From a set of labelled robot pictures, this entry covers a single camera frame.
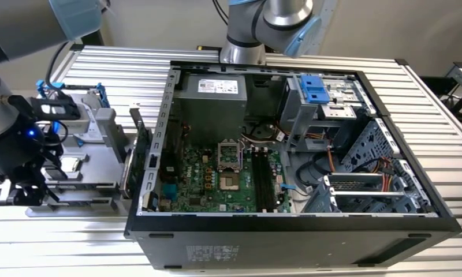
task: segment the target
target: power cable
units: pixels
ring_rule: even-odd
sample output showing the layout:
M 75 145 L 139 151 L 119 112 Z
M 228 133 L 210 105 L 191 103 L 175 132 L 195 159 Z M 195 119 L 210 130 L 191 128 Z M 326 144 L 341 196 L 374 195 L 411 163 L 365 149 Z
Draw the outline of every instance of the power cable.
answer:
M 218 0 L 212 0 L 212 4 L 214 4 L 214 7 L 215 7 L 215 11 L 216 11 L 218 14 L 219 14 L 219 17 L 222 18 L 224 24 L 228 25 L 228 22 L 227 22 L 227 20 L 226 20 L 226 19 L 228 18 L 228 16 L 226 15 L 224 11 L 223 11 L 223 14 L 224 14 L 224 15 L 222 15 L 222 10 L 223 10 L 223 8 L 222 8 L 222 6 L 220 6 Z
M 48 87 L 56 91 L 56 93 L 59 94 L 59 96 L 65 96 L 64 92 L 61 91 L 60 88 L 55 87 L 52 85 L 52 81 L 51 81 L 51 78 L 52 78 L 52 71 L 53 71 L 53 67 L 55 67 L 55 63 L 56 63 L 56 60 L 60 56 L 60 53 L 61 53 L 61 50 L 64 49 L 64 47 L 67 46 L 68 42 L 63 43 L 59 47 L 59 49 L 56 50 L 55 54 L 53 54 L 53 57 L 52 57 L 52 60 L 49 61 L 49 65 L 48 65 L 48 70 L 47 70 L 47 76 L 44 78 L 44 82 L 47 83 Z

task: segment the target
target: black cable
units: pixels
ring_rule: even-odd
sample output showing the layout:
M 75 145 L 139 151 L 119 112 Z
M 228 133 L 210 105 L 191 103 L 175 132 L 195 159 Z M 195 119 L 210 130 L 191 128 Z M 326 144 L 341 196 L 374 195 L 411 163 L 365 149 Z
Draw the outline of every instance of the black cable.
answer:
M 61 122 L 61 121 L 56 121 L 64 128 L 64 136 L 63 138 L 60 139 L 60 143 L 63 143 L 65 140 L 67 140 L 67 137 L 68 137 L 68 127 L 67 125 Z
M 55 121 L 55 122 L 59 123 L 59 124 L 63 126 L 63 128 L 64 128 L 64 136 L 63 136 L 63 138 L 59 140 L 57 143 L 44 143 L 44 142 L 43 142 L 43 145 L 44 145 L 44 146 L 48 146 L 48 147 L 60 145 L 60 144 L 67 140 L 67 138 L 68 138 L 68 127 L 67 127 L 67 125 L 65 125 L 61 121 Z
M 379 160 L 382 160 L 382 159 L 381 159 L 381 158 L 370 159 L 367 162 L 362 163 L 362 164 L 351 171 L 351 173 L 355 173 L 355 172 L 358 172 L 359 170 L 365 169 L 365 166 L 367 166 L 369 164 L 371 164 L 371 163 L 374 163 L 374 162 L 377 162 L 377 161 L 379 161 Z
M 215 7 L 215 11 L 216 11 L 216 12 L 218 12 L 218 14 L 219 14 L 219 17 L 222 18 L 222 20 L 223 20 L 224 24 L 226 24 L 226 25 L 228 25 L 228 22 L 227 22 L 227 20 L 226 20 L 224 16 L 222 15 L 222 11 L 220 11 L 220 10 L 219 10 L 219 8 L 218 8 L 218 3 L 216 3 L 216 1 L 215 1 L 215 0 L 212 0 L 212 4 L 214 4 L 214 7 Z
M 101 13 L 104 13 L 108 10 L 108 8 L 111 7 L 111 0 L 107 0 L 105 4 L 107 4 L 107 7 L 103 8 Z
M 447 103 L 447 101 L 449 101 L 449 99 L 451 98 L 453 99 L 453 96 L 454 96 L 454 93 L 455 93 L 455 91 L 457 91 L 457 89 L 454 90 L 454 91 L 451 91 L 451 93 L 450 94 L 447 94 L 446 96 L 446 99 L 442 101 L 443 102 L 443 104 L 446 104 Z
M 214 0 L 214 2 L 218 4 L 219 10 L 222 11 L 223 16 L 226 17 L 226 19 L 230 19 L 228 15 L 226 14 L 226 12 L 224 12 L 224 10 L 223 10 L 223 7 L 222 7 L 222 5 L 220 5 L 220 3 L 219 3 L 219 0 Z
M 52 81 L 51 81 L 51 77 L 52 77 L 52 71 L 53 71 L 53 67 L 55 67 L 55 62 L 60 56 L 61 50 L 64 49 L 64 47 L 67 46 L 68 42 L 63 43 L 59 47 L 59 49 L 56 50 L 52 60 L 49 61 L 49 66 L 48 66 L 48 70 L 47 70 L 47 76 L 44 78 L 44 82 L 47 83 L 47 85 L 49 86 L 49 88 L 52 90 L 55 90 L 59 94 L 59 96 L 65 96 L 64 92 L 61 91 L 60 88 L 55 87 L 52 85 Z
M 318 173 L 322 175 L 327 175 L 327 174 L 333 173 L 330 170 L 323 169 L 321 167 L 321 165 L 318 165 L 318 163 L 317 163 L 319 161 L 319 159 L 323 158 L 323 156 L 326 156 L 326 155 L 327 155 L 327 152 L 321 152 L 321 153 L 317 153 L 312 157 L 312 166 L 314 166 L 315 170 L 318 171 Z
M 298 192 L 298 194 L 300 195 L 300 196 L 304 196 L 304 197 L 308 197 L 310 195 L 307 195 L 306 193 L 302 193 L 300 191 L 299 191 L 299 189 L 290 189 L 290 190 L 294 190 L 295 192 Z
M 312 160 L 308 159 L 308 161 L 307 161 L 306 163 L 303 163 L 303 164 L 298 167 L 298 169 L 295 170 L 295 179 L 296 179 L 298 182 L 299 182 L 302 185 L 304 185 L 304 186 L 315 186 L 315 185 L 319 184 L 319 182 L 318 182 L 317 180 L 312 181 L 312 182 L 310 182 L 310 181 L 304 181 L 304 180 L 300 178 L 300 172 L 302 172 L 304 169 L 307 169 L 307 168 L 312 165 L 312 163 L 314 163 L 314 159 L 312 159 Z

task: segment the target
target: gray robot arm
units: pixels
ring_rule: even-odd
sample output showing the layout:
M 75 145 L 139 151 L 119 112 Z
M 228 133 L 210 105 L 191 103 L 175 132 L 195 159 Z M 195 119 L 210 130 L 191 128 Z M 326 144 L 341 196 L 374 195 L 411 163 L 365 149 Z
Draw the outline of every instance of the gray robot arm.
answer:
M 222 63 L 264 64 L 264 44 L 296 58 L 312 45 L 321 18 L 312 0 L 230 0 Z
M 100 26 L 97 0 L 0 0 L 0 63 L 76 40 Z M 49 115 L 57 118 L 52 120 L 77 116 L 72 99 L 63 97 L 36 102 L 67 108 L 68 114 Z M 0 79 L 0 180 L 9 179 L 12 184 L 0 205 L 41 205 L 49 192 L 40 169 L 49 161 L 59 168 L 63 148 L 57 134 L 37 127 L 36 115 L 33 105 L 12 95 Z

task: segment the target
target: metal slotted surface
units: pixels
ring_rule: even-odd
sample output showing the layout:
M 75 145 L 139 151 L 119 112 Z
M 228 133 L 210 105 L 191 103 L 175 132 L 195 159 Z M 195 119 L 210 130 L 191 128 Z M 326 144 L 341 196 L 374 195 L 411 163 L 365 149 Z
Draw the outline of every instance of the metal slotted surface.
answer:
M 85 47 L 67 56 L 57 80 L 107 86 L 117 122 L 131 130 L 128 106 L 139 103 L 153 126 L 171 59 L 218 61 L 212 51 Z M 385 102 L 438 191 L 462 225 L 462 130 L 406 67 L 389 59 L 268 56 L 268 65 L 362 70 Z M 27 218 L 24 208 L 0 208 L 0 276 L 462 276 L 462 234 L 387 269 L 153 271 L 136 244 L 123 237 L 125 218 Z

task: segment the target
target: barcode sticker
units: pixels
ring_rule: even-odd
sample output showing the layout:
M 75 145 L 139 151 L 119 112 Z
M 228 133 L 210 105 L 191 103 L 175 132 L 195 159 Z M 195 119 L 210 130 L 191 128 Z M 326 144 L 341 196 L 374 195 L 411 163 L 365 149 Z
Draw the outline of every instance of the barcode sticker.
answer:
M 238 94 L 236 80 L 199 80 L 199 92 Z

